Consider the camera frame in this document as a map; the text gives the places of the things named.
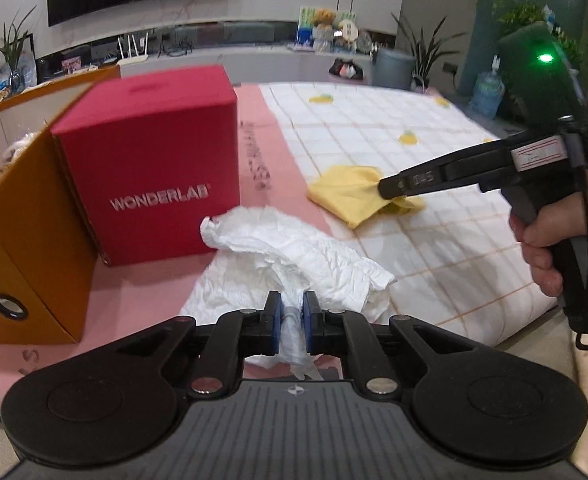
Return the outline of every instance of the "pink mat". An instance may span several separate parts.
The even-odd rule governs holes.
[[[306,199],[307,184],[256,85],[239,99],[241,203],[271,205],[331,235],[320,210]],[[0,404],[9,387],[38,368],[87,352],[176,316],[214,253],[126,267],[96,265],[84,338],[65,346],[0,345]],[[247,376],[288,372],[248,367]]]

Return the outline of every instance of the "sticker label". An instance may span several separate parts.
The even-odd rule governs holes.
[[[516,171],[527,171],[564,160],[567,158],[567,152],[563,139],[560,136],[554,136],[512,150],[512,157]]]

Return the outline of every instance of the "floor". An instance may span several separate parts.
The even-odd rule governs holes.
[[[533,362],[547,365],[570,378],[575,377],[567,321],[558,309],[551,310],[517,333],[499,348]],[[0,478],[17,458],[0,422]]]

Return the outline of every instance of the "yellow cloth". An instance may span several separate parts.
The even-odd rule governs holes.
[[[350,229],[356,229],[382,208],[394,205],[395,211],[405,214],[422,209],[422,198],[385,200],[378,193],[378,182],[383,174],[369,166],[333,166],[307,187],[307,196],[319,206],[334,213]]]

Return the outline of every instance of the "white router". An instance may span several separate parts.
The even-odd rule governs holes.
[[[119,65],[129,65],[132,63],[140,63],[147,58],[149,58],[149,54],[147,54],[147,42],[149,41],[149,32],[144,35],[144,53],[138,54],[138,46],[136,45],[136,38],[133,36],[127,36],[127,57],[123,53],[123,46],[120,43],[120,38],[118,38],[118,48],[120,49],[120,57],[122,59],[118,62]],[[134,52],[132,54],[132,43],[134,44]]]

